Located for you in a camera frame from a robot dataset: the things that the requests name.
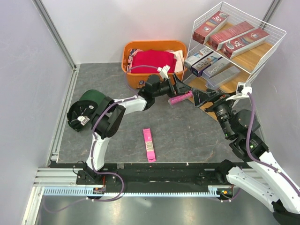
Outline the pink toothpaste box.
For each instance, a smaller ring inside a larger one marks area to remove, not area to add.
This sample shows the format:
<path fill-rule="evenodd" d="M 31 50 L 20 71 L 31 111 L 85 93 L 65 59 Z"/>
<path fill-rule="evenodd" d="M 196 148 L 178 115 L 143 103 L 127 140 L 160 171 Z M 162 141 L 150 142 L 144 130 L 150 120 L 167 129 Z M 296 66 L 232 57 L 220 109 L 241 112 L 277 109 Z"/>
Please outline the pink toothpaste box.
<path fill-rule="evenodd" d="M 179 95 L 179 96 L 170 98 L 170 99 L 168 100 L 168 103 L 169 103 L 170 105 L 174 105 L 174 104 L 179 103 L 179 102 L 182 102 L 182 101 L 184 101 L 184 100 L 186 100 L 186 99 L 188 99 L 188 98 L 191 98 L 192 96 L 193 96 L 192 91 L 189 91 L 189 92 L 187 92 L 187 93 L 185 93 L 185 94 L 183 94 L 183 95 Z"/>

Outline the silver toothpaste box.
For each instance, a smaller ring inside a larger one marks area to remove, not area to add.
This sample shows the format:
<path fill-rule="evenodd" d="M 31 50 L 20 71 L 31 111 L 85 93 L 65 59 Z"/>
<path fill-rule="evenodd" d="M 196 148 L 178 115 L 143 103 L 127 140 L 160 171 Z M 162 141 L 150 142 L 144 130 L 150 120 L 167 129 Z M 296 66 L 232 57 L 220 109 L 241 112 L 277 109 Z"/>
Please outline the silver toothpaste box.
<path fill-rule="evenodd" d="M 211 64 L 202 72 L 202 78 L 205 80 L 209 80 L 210 78 L 214 77 L 218 73 L 227 69 L 230 65 L 231 65 L 230 61 L 224 58 L 220 58 L 218 61 Z"/>
<path fill-rule="evenodd" d="M 234 79 L 239 73 L 240 73 L 240 70 L 237 67 L 232 66 L 232 67 L 224 70 L 223 72 L 215 75 L 211 79 L 209 79 L 206 82 L 206 87 L 208 89 L 217 90 L 223 84 Z"/>

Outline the red 3D toothpaste box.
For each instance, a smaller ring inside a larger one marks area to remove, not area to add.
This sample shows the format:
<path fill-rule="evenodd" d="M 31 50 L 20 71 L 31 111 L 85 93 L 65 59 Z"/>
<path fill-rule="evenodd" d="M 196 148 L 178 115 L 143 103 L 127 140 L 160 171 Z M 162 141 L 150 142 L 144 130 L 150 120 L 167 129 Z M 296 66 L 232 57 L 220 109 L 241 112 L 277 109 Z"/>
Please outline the red 3D toothpaste box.
<path fill-rule="evenodd" d="M 193 35 L 192 39 L 202 45 L 210 40 L 210 37 L 217 33 L 221 28 L 223 28 L 230 15 L 217 11 L 213 16 L 211 16 L 207 21 L 205 21 L 200 27 L 198 27 Z"/>
<path fill-rule="evenodd" d="M 269 33 L 258 28 L 226 42 L 221 51 L 227 58 L 232 59 L 262 45 L 268 36 Z"/>

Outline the dark red toothpaste box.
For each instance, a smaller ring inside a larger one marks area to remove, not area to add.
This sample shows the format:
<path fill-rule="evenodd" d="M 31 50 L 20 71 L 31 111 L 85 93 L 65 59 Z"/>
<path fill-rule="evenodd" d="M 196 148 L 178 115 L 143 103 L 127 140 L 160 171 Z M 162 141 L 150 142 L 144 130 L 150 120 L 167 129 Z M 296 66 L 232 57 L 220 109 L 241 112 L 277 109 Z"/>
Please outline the dark red toothpaste box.
<path fill-rule="evenodd" d="M 227 28 L 223 31 L 217 32 L 210 37 L 209 44 L 215 51 L 219 51 L 223 44 L 228 43 L 229 41 L 233 40 L 234 38 L 240 37 L 243 34 L 246 34 L 255 27 L 248 22 L 244 21 L 230 28 Z"/>

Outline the pink toothpaste box angled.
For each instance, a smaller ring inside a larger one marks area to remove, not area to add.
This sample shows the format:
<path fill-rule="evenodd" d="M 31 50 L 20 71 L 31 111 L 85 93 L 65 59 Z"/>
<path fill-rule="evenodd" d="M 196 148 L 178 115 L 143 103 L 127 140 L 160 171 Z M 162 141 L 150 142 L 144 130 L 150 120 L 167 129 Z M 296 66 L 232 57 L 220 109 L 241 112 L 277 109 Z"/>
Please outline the pink toothpaste box angled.
<path fill-rule="evenodd" d="M 143 129 L 143 136 L 145 141 L 147 160 L 149 163 L 154 163 L 156 162 L 156 155 L 150 128 Z"/>

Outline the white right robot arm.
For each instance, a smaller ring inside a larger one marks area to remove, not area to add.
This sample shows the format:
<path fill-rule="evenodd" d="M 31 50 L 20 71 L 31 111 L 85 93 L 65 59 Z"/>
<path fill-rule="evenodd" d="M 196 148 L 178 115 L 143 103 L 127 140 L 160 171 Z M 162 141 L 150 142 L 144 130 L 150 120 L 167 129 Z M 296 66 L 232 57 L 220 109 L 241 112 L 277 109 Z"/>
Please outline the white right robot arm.
<path fill-rule="evenodd" d="M 281 225 L 300 223 L 300 188 L 276 161 L 268 146 L 255 133 L 260 127 L 255 114 L 251 87 L 239 86 L 236 92 L 192 89 L 195 106 L 215 114 L 234 154 L 256 170 L 266 181 L 262 184 L 246 175 L 241 168 L 224 160 L 215 172 L 219 184 L 230 183 L 264 204 Z"/>

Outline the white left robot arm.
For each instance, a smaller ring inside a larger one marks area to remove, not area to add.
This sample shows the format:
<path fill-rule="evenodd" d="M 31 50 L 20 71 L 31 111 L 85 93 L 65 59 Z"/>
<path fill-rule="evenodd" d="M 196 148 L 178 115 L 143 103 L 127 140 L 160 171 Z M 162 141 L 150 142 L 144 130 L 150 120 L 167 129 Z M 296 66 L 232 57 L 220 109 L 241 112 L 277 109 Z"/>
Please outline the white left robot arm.
<path fill-rule="evenodd" d="M 92 184 L 99 184 L 103 179 L 100 169 L 105 164 L 105 153 L 108 143 L 113 137 L 125 115 L 142 112 L 149 109 L 155 98 L 163 95 L 177 97 L 186 94 L 191 87 L 184 84 L 173 74 L 174 83 L 168 78 L 161 80 L 158 75 L 150 75 L 145 85 L 132 97 L 125 99 L 112 99 L 105 97 L 91 117 L 92 144 L 89 157 L 86 161 L 87 180 Z"/>

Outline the cream patterned cloth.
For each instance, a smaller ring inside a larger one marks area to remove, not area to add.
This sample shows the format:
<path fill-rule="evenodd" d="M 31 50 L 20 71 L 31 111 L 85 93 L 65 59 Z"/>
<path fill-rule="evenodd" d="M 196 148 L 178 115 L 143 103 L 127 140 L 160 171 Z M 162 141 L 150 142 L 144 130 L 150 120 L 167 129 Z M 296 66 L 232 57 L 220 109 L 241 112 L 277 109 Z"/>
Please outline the cream patterned cloth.
<path fill-rule="evenodd" d="M 174 72 L 175 73 L 182 72 L 183 71 L 183 63 L 184 63 L 183 51 L 182 50 L 178 50 L 178 51 L 166 50 L 166 52 L 174 54 L 174 58 L 176 59 Z"/>

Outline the red folded cloth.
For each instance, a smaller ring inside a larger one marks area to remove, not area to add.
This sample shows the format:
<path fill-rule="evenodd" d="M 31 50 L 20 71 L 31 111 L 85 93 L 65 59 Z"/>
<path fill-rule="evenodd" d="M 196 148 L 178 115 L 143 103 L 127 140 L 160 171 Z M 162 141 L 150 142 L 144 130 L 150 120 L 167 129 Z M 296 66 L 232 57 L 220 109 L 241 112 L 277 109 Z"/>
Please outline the red folded cloth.
<path fill-rule="evenodd" d="M 157 73 L 158 67 L 169 65 L 169 73 L 173 73 L 175 69 L 176 59 L 174 54 L 166 51 L 148 50 L 138 52 L 132 60 L 130 73 L 132 74 L 154 74 Z"/>

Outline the orange plastic basket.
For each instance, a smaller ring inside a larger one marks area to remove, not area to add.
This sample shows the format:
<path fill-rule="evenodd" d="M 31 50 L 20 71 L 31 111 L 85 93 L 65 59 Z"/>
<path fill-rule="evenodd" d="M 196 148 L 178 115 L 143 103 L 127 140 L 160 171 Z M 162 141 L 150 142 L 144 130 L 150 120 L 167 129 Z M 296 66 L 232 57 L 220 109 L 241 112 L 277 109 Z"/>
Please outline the orange plastic basket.
<path fill-rule="evenodd" d="M 122 69 L 125 73 L 127 73 L 126 78 L 129 86 L 133 89 L 139 89 L 145 85 L 148 77 L 151 74 L 132 74 L 130 73 L 132 67 L 133 57 L 138 52 L 144 52 L 148 50 L 156 50 L 156 51 L 166 51 L 166 50 L 182 50 L 184 60 L 187 58 L 187 49 L 184 43 L 181 41 L 175 40 L 155 40 L 155 41 L 133 41 L 128 43 L 124 47 L 123 51 L 123 61 L 122 61 Z M 179 73 L 175 73 L 179 79 L 182 79 L 183 72 L 186 71 L 186 68 L 183 67 L 183 71 Z"/>

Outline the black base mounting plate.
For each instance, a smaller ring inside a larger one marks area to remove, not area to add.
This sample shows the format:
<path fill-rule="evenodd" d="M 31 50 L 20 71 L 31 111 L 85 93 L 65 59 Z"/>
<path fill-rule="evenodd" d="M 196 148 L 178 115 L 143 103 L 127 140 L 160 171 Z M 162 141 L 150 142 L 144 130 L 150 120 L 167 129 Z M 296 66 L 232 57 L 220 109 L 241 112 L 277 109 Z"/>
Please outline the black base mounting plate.
<path fill-rule="evenodd" d="M 234 166 L 248 168 L 245 163 L 232 163 L 225 160 L 221 163 L 108 163 L 98 172 L 84 165 L 78 171 L 78 185 L 120 184 L 119 175 L 130 188 L 135 184 L 168 183 L 193 185 L 228 185 L 225 173 Z"/>

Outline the green black cap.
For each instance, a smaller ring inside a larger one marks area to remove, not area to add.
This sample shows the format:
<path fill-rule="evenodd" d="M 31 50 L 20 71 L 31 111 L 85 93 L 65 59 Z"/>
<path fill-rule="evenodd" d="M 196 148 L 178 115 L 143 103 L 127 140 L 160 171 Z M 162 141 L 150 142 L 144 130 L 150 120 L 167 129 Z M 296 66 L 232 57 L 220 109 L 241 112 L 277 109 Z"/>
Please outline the green black cap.
<path fill-rule="evenodd" d="M 105 94 L 98 90 L 86 91 L 69 108 L 67 112 L 68 125 L 77 132 L 81 131 L 105 97 Z"/>

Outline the aluminium frame rail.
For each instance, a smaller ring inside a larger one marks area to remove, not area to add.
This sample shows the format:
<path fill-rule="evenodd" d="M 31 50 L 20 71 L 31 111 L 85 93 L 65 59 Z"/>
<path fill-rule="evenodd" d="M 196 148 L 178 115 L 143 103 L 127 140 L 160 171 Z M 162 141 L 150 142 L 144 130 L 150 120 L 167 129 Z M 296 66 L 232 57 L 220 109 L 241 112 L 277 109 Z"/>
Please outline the aluminium frame rail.
<path fill-rule="evenodd" d="M 36 6 L 37 10 L 39 11 L 40 15 L 42 16 L 46 26 L 48 27 L 51 35 L 53 36 L 56 44 L 60 48 L 61 52 L 63 53 L 67 63 L 72 68 L 72 70 L 76 70 L 77 66 L 74 62 L 71 54 L 69 53 L 64 41 L 62 40 L 53 20 L 50 17 L 45 5 L 43 4 L 42 0 L 33 0 L 34 5 Z"/>

